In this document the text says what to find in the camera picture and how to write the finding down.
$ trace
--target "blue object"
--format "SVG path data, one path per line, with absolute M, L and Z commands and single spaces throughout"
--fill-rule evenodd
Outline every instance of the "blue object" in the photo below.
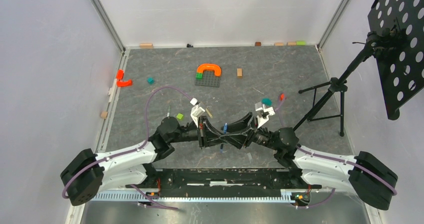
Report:
M 148 82 L 150 85 L 152 85 L 152 84 L 155 82 L 155 80 L 153 80 L 153 78 L 149 77 L 149 78 L 147 78 L 147 82 Z
M 265 104 L 267 106 L 272 106 L 273 102 L 269 98 L 262 99 L 262 104 Z
M 224 134 L 227 133 L 227 128 L 228 128 L 228 124 L 225 123 L 224 128 L 223 128 Z M 219 152 L 220 153 L 223 153 L 224 152 L 224 144 L 221 144 L 221 148 L 219 149 Z

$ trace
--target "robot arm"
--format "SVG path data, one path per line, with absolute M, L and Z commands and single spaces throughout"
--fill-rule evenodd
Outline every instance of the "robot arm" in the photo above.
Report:
M 392 196 L 396 194 L 396 174 L 367 152 L 361 151 L 358 156 L 325 153 L 301 146 L 291 127 L 274 132 L 263 128 L 269 116 L 274 115 L 272 107 L 257 103 L 257 116 L 249 112 L 242 119 L 229 124 L 224 134 L 221 131 L 223 127 L 213 127 L 203 115 L 205 108 L 201 103 L 195 100 L 192 104 L 193 121 L 186 126 L 180 126 L 174 117 L 166 117 L 146 143 L 112 152 L 94 154 L 90 149 L 80 152 L 60 175 L 64 185 L 68 185 L 82 168 L 98 163 L 70 183 L 67 193 L 72 205 L 81 205 L 97 192 L 108 189 L 155 183 L 157 177 L 152 163 L 166 158 L 175 150 L 171 143 L 189 141 L 198 141 L 201 148 L 222 143 L 238 149 L 247 148 L 252 143 L 270 148 L 275 151 L 274 157 L 278 163 L 289 170 L 289 182 L 295 189 L 304 189 L 308 185 L 337 188 L 357 194 L 370 206 L 382 210 L 389 208 Z M 371 170 L 374 176 L 364 172 L 364 168 Z

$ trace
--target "white wall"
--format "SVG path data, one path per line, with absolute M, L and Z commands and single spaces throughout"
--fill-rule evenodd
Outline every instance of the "white wall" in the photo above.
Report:
M 101 0 L 125 46 L 316 44 L 341 0 Z
M 362 45 L 351 43 L 366 39 L 370 31 L 367 15 L 373 2 L 351 0 L 323 47 L 324 63 L 331 77 L 339 77 L 362 49 Z M 387 119 L 374 58 L 362 63 L 347 81 L 345 128 L 356 152 L 374 154 L 399 177 L 398 195 L 393 197 L 390 209 L 382 211 L 386 223 L 422 223 L 424 91 L 400 108 L 398 120 L 391 121 Z
M 0 222 L 64 223 L 60 173 L 95 146 L 120 52 L 90 0 L 0 2 Z

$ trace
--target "tripod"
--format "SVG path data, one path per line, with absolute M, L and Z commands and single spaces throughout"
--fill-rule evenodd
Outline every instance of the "tripod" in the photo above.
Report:
M 362 63 L 365 62 L 369 57 L 371 57 L 374 54 L 374 48 L 377 46 L 377 43 L 379 41 L 379 36 L 375 32 L 370 32 L 367 35 L 366 43 L 363 49 L 358 53 L 358 55 L 355 57 L 355 59 L 349 64 L 347 69 L 343 72 L 343 74 L 340 76 L 340 78 L 332 77 L 330 81 L 312 86 L 303 90 L 299 91 L 299 94 L 315 90 L 313 94 L 313 103 L 312 108 L 308 111 L 308 113 L 296 124 L 296 126 L 293 127 L 293 130 L 296 131 L 306 120 L 312 122 L 312 121 L 318 121 L 318 120 L 324 120 L 329 118 L 338 118 L 340 117 L 340 136 L 343 137 L 345 135 L 344 131 L 344 112 L 345 112 L 345 92 L 348 90 L 348 87 L 345 85 L 347 82 L 349 75 Z M 315 104 L 315 97 L 317 95 L 317 89 L 321 87 L 325 87 L 330 85 L 328 88 L 328 91 L 324 94 L 324 96 L 321 97 L 321 99 L 318 100 L 318 102 Z M 340 114 L 339 115 L 332 115 L 332 116 L 326 116 L 326 117 L 320 117 L 315 118 L 315 115 L 323 108 L 323 106 L 327 103 L 327 101 L 332 97 L 332 95 L 336 92 L 340 92 Z

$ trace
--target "brown block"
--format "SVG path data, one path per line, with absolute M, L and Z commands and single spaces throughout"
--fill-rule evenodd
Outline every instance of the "brown block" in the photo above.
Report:
M 100 114 L 100 117 L 103 118 L 103 119 L 108 118 L 108 112 L 107 111 L 102 111 L 101 114 Z
M 242 78 L 243 77 L 243 71 L 241 68 L 237 68 L 237 77 Z
M 153 49 L 153 43 L 140 43 L 141 49 Z

